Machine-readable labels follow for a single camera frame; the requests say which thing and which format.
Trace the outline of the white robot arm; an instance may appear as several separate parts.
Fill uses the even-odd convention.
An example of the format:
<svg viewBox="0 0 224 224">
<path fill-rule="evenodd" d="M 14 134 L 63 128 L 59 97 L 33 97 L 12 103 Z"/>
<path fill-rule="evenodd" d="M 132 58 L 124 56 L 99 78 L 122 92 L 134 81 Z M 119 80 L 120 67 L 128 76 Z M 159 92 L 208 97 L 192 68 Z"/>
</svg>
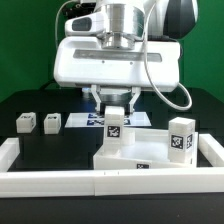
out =
<svg viewBox="0 0 224 224">
<path fill-rule="evenodd" d="M 196 0 L 80 0 L 93 10 L 65 22 L 56 43 L 54 79 L 63 87 L 87 87 L 96 111 L 119 105 L 129 114 L 143 91 L 159 97 L 180 86 L 178 39 L 196 25 Z"/>
</svg>

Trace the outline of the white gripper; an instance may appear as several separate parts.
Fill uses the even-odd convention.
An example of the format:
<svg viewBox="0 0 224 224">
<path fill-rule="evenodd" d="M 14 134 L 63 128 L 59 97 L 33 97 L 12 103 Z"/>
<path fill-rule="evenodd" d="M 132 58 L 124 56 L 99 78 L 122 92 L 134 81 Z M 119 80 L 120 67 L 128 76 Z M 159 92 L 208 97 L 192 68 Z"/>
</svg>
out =
<svg viewBox="0 0 224 224">
<path fill-rule="evenodd" d="M 91 87 L 98 114 L 103 111 L 100 87 L 132 88 L 128 112 L 133 114 L 141 89 L 173 91 L 179 83 L 180 44 L 120 40 L 109 35 L 105 48 L 106 15 L 97 12 L 65 23 L 66 37 L 58 46 L 54 78 L 63 87 Z"/>
</svg>

